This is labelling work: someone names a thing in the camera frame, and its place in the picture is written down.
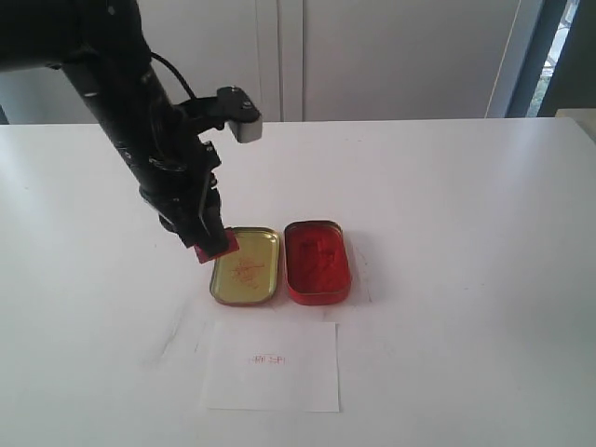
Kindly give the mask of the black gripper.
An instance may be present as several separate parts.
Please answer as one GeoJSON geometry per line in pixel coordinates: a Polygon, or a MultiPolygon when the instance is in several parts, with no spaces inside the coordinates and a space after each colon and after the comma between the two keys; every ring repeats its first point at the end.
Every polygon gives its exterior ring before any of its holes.
{"type": "Polygon", "coordinates": [[[151,135],[133,135],[125,139],[125,163],[139,182],[143,200],[186,248],[208,250],[224,239],[222,201],[213,173],[221,159],[210,142],[176,135],[161,151],[151,135]]]}

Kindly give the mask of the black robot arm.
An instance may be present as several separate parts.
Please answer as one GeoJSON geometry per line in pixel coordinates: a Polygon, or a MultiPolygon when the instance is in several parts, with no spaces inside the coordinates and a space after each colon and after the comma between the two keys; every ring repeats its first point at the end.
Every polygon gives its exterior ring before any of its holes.
{"type": "Polygon", "coordinates": [[[198,136],[224,119],[212,98],[172,104],[154,58],[134,1],[1,4],[2,71],[63,71],[164,227],[215,258],[231,247],[213,174],[221,161],[198,136]]]}

